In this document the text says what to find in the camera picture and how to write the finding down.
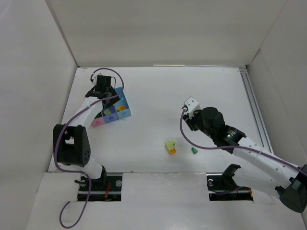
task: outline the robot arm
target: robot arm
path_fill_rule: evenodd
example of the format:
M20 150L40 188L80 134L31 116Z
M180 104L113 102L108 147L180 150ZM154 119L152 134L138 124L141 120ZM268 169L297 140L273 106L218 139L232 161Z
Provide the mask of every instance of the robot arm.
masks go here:
M73 120L65 130L60 140L57 161L62 163L64 168L79 170L87 173L94 180L103 180L105 176L105 168L95 162L91 157L91 148L87 137L87 130L94 118L103 108L108 108L117 101L119 97L110 100L91 104L98 99L114 96L117 93L111 86L111 77L97 75L93 79L95 86L85 95L83 104L75 113L79 113L86 107L89 107L84 113ZM55 125L53 129L53 146L55 148L59 134L64 125Z
M228 167L231 172L228 174L228 176L230 175L229 179L239 186L253 187L270 193L295 212L301 213L305 210L307 206L307 178L293 169L299 168L297 165L274 156L255 144L240 130L226 125L222 113L216 108L201 109L199 103L189 97L184 102L184 109L186 114L184 114L183 120L192 131L200 130L210 137L218 147L230 146L223 149L232 155L243 158L261 170L261 172L256 172L254 177L248 177L245 176L247 173L244 175L245 169L235 173L240 166L231 165ZM301 170L307 172L307 165Z

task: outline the screw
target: screw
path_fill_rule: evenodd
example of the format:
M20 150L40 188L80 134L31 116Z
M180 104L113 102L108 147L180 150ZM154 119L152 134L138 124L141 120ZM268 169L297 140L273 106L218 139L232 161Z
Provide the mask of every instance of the screw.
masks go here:
M116 185L116 187L121 187L122 181L121 180L116 181L115 185Z
M209 186L213 186L213 179L209 179L209 180L208 180L208 185L209 185Z

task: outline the white wall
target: white wall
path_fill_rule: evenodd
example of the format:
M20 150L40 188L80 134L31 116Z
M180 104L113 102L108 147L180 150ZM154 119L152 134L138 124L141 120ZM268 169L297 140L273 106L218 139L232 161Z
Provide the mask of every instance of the white wall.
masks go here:
M0 2L0 229L26 227L75 70L44 0Z
M82 66L249 64L286 0L48 0Z
M307 1L288 0L248 68L274 153L299 165L307 163L306 12Z

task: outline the yellow-green block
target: yellow-green block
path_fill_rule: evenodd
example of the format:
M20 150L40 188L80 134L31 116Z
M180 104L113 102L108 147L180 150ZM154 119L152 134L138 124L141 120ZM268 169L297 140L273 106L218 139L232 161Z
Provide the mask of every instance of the yellow-green block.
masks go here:
M167 150L168 150L168 153L169 154L174 154L176 152L176 149L175 149L175 142L173 140L170 140L168 141L166 144L165 144Z

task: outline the red wire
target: red wire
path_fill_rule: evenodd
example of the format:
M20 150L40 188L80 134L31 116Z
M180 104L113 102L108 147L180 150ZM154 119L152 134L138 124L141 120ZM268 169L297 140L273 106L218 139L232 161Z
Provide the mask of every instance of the red wire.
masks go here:
M107 184L107 190L106 190L106 193L105 193L105 198L106 198L106 199L107 199L107 196L109 195L110 189L111 189L111 182L109 182L109 183Z

